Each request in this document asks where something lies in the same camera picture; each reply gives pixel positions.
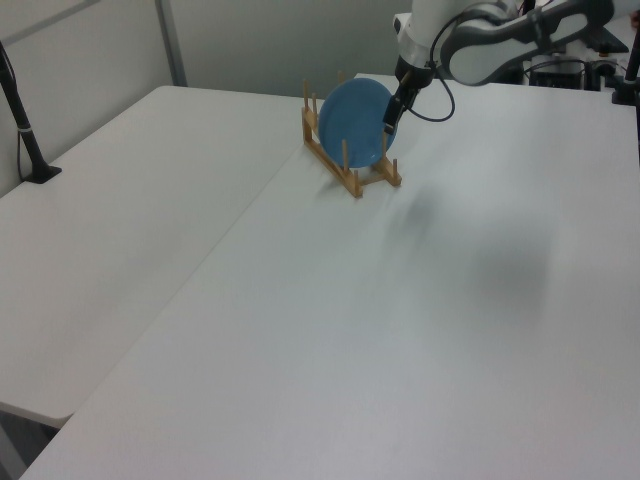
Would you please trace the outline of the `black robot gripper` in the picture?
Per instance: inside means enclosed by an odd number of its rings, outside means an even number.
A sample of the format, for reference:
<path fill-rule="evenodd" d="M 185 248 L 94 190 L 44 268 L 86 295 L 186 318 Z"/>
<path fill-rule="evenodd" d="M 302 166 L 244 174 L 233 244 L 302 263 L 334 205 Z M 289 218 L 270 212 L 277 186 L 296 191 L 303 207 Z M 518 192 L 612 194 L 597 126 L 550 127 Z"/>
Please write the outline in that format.
<path fill-rule="evenodd" d="M 433 70 L 429 67 L 416 67 L 399 56 L 395 77 L 398 80 L 396 96 L 392 96 L 383 117 L 384 131 L 394 135 L 402 113 L 413 109 L 418 94 L 433 81 Z"/>

